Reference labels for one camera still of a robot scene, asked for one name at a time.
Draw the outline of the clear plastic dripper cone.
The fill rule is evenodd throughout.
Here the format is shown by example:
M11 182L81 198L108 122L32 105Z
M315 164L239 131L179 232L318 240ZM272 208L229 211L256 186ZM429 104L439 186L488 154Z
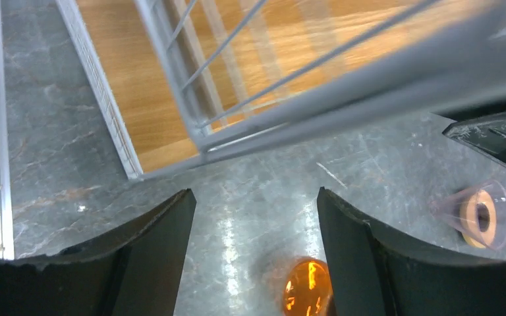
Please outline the clear plastic dripper cone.
M457 230L469 246L499 250L506 244L506 189L496 180L434 200L431 214Z

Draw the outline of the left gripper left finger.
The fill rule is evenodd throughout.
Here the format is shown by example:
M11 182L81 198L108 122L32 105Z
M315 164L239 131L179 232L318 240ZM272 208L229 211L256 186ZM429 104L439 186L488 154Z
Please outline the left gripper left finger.
M181 190L55 255L0 259L0 315L172 315L195 209Z

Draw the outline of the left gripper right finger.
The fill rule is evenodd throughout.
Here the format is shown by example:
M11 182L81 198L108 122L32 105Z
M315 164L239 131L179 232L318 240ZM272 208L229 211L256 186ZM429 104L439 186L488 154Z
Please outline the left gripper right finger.
M408 235L320 188L336 315L506 315L506 261Z

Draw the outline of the round wooden dripper collar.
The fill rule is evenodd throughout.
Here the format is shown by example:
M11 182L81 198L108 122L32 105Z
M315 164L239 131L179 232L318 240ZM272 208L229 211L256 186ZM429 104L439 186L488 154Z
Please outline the round wooden dripper collar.
M467 198L459 209L462 236L475 248L491 248L497 230L497 214L491 195L479 190Z

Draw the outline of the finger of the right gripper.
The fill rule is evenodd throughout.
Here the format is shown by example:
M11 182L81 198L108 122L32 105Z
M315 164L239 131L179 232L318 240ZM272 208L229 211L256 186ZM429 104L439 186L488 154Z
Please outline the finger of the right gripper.
M506 111L454 122L443 135L506 167Z

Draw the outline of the amber glass carafe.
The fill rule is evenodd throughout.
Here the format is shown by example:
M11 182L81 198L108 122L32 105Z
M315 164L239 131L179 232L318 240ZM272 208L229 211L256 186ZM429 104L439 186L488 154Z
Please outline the amber glass carafe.
M304 258L285 279L282 294L284 315L327 315L333 289L327 263Z

